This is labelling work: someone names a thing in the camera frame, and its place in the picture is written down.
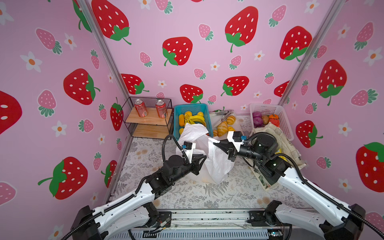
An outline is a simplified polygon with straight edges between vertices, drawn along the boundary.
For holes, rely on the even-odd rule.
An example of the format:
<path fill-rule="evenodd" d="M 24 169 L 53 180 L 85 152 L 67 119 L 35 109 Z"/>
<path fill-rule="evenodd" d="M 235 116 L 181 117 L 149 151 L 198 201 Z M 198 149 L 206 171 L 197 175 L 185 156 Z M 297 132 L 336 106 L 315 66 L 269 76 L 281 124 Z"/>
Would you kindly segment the white plastic bag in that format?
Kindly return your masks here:
<path fill-rule="evenodd" d="M 189 173 L 186 178 L 200 183 L 220 184 L 228 178 L 228 173 L 232 170 L 235 163 L 228 159 L 228 154 L 215 146 L 219 141 L 207 136 L 208 130 L 201 124 L 186 124 L 178 143 L 184 142 L 196 144 L 194 154 L 207 156 L 202 169 L 198 175 Z"/>

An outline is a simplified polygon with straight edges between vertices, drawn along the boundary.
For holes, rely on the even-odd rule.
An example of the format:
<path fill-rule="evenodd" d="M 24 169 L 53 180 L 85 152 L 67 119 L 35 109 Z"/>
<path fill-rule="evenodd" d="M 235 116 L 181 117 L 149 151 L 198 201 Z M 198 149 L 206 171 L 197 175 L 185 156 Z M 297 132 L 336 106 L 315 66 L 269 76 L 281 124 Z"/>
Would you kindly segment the beige canvas tote bag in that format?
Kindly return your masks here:
<path fill-rule="evenodd" d="M 287 139 L 287 137 L 279 127 L 276 127 L 273 124 L 267 124 L 265 127 L 262 128 L 253 128 L 249 136 L 258 132 L 266 132 L 273 135 L 277 139 L 277 150 L 282 149 L 282 153 L 290 156 L 296 162 L 300 170 L 307 166 L 304 160 L 302 160 L 300 152 Z M 268 192 L 269 190 L 275 189 L 279 186 L 278 183 L 271 184 L 270 182 L 268 182 L 267 178 L 262 175 L 261 168 L 255 166 L 252 171 L 264 191 Z"/>

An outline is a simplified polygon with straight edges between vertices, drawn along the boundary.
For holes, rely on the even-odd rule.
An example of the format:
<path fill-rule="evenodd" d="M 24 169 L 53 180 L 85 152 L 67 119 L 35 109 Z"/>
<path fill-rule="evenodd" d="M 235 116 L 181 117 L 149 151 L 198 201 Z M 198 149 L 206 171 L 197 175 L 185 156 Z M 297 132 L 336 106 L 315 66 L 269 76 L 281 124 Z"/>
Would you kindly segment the yellow chips bag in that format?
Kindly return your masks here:
<path fill-rule="evenodd" d="M 282 149 L 278 149 L 277 151 L 276 151 L 276 154 L 281 154 L 282 153 Z"/>

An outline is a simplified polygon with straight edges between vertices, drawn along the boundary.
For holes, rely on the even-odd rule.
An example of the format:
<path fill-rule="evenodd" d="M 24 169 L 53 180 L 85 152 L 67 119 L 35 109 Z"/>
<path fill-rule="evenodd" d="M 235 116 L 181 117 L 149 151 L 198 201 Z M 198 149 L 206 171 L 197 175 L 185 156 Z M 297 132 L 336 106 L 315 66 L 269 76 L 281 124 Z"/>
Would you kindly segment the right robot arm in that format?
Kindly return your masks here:
<path fill-rule="evenodd" d="M 325 240 L 357 240 L 364 226 L 381 238 L 384 233 L 365 219 L 366 211 L 359 205 L 348 205 L 331 196 L 304 178 L 297 163 L 288 155 L 277 153 L 277 139 L 266 132 L 245 137 L 241 132 L 229 132 L 227 139 L 214 144 L 234 161 L 237 157 L 253 161 L 252 168 L 259 170 L 270 183 L 291 190 L 318 213 L 290 208 L 272 201 L 265 209 L 268 225 L 290 224 L 319 235 Z"/>

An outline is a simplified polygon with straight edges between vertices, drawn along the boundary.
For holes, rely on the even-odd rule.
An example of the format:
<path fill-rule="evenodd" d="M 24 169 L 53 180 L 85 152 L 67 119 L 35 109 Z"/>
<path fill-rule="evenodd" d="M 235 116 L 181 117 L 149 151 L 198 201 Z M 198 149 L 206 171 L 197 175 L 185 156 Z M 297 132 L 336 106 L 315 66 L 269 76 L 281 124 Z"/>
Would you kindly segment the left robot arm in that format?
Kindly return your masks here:
<path fill-rule="evenodd" d="M 207 156 L 195 154 L 196 145 L 180 145 L 173 135 L 162 144 L 163 166 L 139 182 L 128 194 L 103 206 L 79 210 L 64 240 L 110 240 L 136 227 L 152 227 L 159 218 L 154 200 L 169 192 L 175 183 L 189 173 L 198 175 Z"/>

